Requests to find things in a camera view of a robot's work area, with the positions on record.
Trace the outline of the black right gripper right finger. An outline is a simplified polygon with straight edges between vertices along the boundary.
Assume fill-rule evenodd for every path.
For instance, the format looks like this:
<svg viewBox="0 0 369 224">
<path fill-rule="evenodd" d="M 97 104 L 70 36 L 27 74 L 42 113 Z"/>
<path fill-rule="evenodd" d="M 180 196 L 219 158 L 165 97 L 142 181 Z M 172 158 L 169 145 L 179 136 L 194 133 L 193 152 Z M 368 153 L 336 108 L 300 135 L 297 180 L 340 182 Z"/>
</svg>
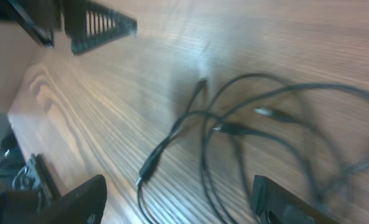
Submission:
<svg viewBox="0 0 369 224">
<path fill-rule="evenodd" d="M 338 224 L 262 175 L 254 177 L 251 209 L 266 224 Z"/>
</svg>

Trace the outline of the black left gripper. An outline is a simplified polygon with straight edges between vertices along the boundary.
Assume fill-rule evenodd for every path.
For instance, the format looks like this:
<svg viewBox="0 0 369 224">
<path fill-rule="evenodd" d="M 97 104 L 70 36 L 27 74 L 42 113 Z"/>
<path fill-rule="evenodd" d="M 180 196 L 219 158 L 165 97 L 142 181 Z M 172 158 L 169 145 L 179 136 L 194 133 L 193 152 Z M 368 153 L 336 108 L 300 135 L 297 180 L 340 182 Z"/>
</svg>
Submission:
<svg viewBox="0 0 369 224">
<path fill-rule="evenodd" d="M 61 12 L 59 0 L 0 0 L 0 21 L 18 23 L 46 48 L 54 47 L 54 32 L 61 29 Z M 138 28 L 136 19 L 89 0 L 64 1 L 63 17 L 74 55 L 134 35 Z"/>
</svg>

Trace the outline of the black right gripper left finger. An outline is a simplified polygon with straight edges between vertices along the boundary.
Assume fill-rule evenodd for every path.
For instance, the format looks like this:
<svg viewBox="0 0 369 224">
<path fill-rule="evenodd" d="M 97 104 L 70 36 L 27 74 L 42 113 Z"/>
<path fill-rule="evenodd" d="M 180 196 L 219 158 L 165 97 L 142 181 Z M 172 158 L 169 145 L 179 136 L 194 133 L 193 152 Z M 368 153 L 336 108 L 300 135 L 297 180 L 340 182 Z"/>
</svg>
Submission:
<svg viewBox="0 0 369 224">
<path fill-rule="evenodd" d="M 100 224 L 107 200 L 106 179 L 98 174 L 73 189 L 26 224 Z"/>
</svg>

